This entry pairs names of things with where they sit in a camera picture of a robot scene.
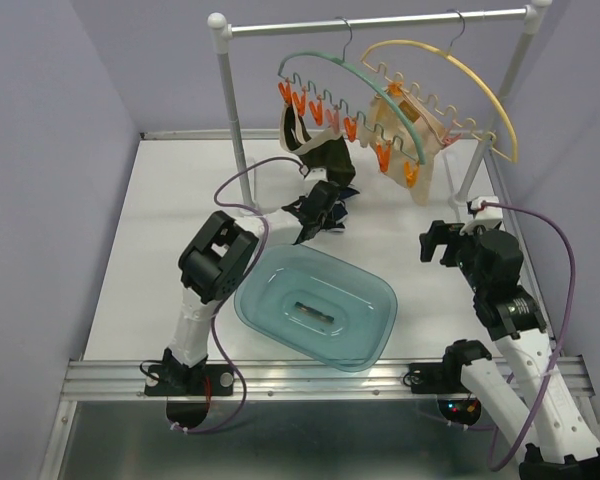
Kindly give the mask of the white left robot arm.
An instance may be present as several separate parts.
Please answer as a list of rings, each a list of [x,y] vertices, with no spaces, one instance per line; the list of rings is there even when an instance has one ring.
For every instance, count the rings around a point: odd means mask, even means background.
[[[174,336],[161,363],[179,393],[195,392],[208,357],[211,326],[222,303],[250,273],[267,246],[297,245],[323,227],[340,196],[333,182],[316,183],[309,194],[277,210],[233,217],[213,212],[178,259],[182,304]]]

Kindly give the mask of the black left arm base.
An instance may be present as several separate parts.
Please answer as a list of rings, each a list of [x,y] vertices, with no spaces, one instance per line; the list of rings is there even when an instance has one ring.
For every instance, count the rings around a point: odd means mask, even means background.
[[[235,375],[227,364],[170,367],[159,361],[142,362],[143,394],[166,400],[165,414],[175,430],[193,433],[204,427],[211,403],[231,397]]]

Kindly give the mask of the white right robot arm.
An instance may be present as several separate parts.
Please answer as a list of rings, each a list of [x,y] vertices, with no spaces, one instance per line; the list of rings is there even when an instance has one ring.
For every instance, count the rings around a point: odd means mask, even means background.
[[[498,227],[436,220],[419,241],[422,262],[444,247],[441,264],[466,279],[474,312],[513,376],[503,378],[481,342],[458,340],[434,368],[435,390],[477,398],[510,445],[500,463],[516,461],[520,478],[600,479],[600,441],[559,371],[558,345],[537,301],[520,283],[517,239]]]

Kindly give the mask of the yellow clip hanger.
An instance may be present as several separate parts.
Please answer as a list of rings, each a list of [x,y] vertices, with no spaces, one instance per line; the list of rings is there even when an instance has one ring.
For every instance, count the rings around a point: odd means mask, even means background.
[[[394,76],[389,77],[389,66],[385,62],[379,62],[377,66],[373,66],[367,61],[367,58],[376,50],[381,48],[404,46],[416,48],[422,52],[432,54],[433,56],[444,60],[447,64],[452,66],[455,70],[461,72],[472,84],[474,84],[491,104],[496,117],[500,120],[508,134],[511,148],[509,153],[496,150],[496,154],[501,158],[516,164],[519,158],[518,139],[513,123],[510,120],[502,102],[503,96],[496,95],[488,86],[488,84],[474,70],[452,55],[453,44],[464,34],[466,30],[466,20],[468,17],[458,10],[449,10],[448,13],[451,15],[451,20],[458,20],[458,22],[461,24],[461,31],[449,42],[449,45],[446,48],[440,48],[416,40],[385,40],[369,46],[362,54],[360,62],[374,73],[383,75],[391,89],[400,93],[408,93],[409,95],[412,95],[423,106],[433,110],[438,117],[447,120],[447,123],[445,124],[446,135],[437,139],[437,142],[440,145],[449,145],[453,142],[450,135],[451,131],[462,131],[476,140],[486,140],[490,145],[494,145],[498,140],[498,136],[493,127],[484,127],[480,129],[477,121],[473,117],[462,117],[455,105],[448,104],[442,108],[439,105],[440,100],[436,94],[429,93],[426,97],[422,97],[421,86],[417,82],[413,82],[409,85],[409,87],[406,87],[403,74],[399,70],[395,70],[393,72]]]

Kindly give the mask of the green clip hanger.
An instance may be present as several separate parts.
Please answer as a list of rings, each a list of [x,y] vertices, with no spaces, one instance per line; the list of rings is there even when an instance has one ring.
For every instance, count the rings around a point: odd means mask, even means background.
[[[374,91],[374,98],[377,100],[379,106],[385,106],[393,113],[393,118],[397,121],[397,124],[402,126],[406,131],[405,135],[398,132],[398,129],[394,129],[394,134],[388,133],[388,125],[371,121],[371,114],[365,114],[362,111],[357,111],[353,116],[355,124],[359,128],[366,130],[372,137],[376,137],[378,141],[374,144],[374,147],[380,148],[379,153],[379,165],[383,173],[389,171],[390,160],[392,154],[400,153],[407,158],[408,162],[403,167],[403,174],[408,188],[416,186],[418,180],[421,178],[421,173],[424,167],[427,165],[427,159],[424,151],[424,141],[421,135],[418,133],[415,124],[407,117],[405,112],[400,108],[400,103],[394,100],[394,94],[389,89],[389,86],[382,88],[379,84],[374,82],[371,78],[361,72],[353,64],[346,61],[346,49],[353,39],[353,29],[350,22],[344,17],[335,18],[337,26],[344,26],[349,32],[349,40],[342,48],[342,54],[340,56],[334,56],[332,54],[322,51],[298,51],[284,57],[279,63],[277,75],[283,79],[282,85],[299,85],[302,91],[312,91],[314,95],[321,100],[327,100],[333,107],[334,111],[345,110],[346,118],[349,118],[349,104],[344,99],[335,101],[332,97],[332,93],[328,89],[324,89],[319,92],[316,84],[312,80],[304,82],[297,72],[294,72],[291,77],[284,76],[284,68],[289,60],[294,58],[311,57],[316,59],[324,60],[340,69],[346,71],[349,75],[356,77],[359,81],[363,82],[368,88]]]

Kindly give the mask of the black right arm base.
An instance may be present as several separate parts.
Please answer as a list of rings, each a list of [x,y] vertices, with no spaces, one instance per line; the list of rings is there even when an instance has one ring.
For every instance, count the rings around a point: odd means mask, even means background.
[[[415,395],[435,395],[441,418],[452,425],[474,428],[480,420],[480,401],[441,362],[409,364],[402,383]]]

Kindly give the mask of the navy blue underwear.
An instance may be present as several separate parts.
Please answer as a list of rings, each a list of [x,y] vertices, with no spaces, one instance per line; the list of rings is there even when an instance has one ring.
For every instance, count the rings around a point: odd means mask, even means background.
[[[360,191],[352,186],[342,189],[331,211],[327,214],[322,229],[331,233],[344,232],[346,229],[345,221],[348,217],[346,201],[359,194]]]

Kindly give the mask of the olive green underwear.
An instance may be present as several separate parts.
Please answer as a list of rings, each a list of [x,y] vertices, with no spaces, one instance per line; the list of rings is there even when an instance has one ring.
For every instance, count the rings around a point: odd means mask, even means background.
[[[356,169],[343,135],[331,127],[311,135],[291,105],[282,109],[279,139],[283,150],[297,156],[308,169],[324,168],[327,180],[340,188],[347,188],[354,179]]]

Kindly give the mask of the beige underwear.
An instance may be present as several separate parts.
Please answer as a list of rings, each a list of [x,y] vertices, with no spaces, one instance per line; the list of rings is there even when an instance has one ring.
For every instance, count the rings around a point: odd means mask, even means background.
[[[374,150],[380,172],[420,206],[429,200],[436,155],[453,142],[450,129],[399,83],[374,96],[358,140]]]

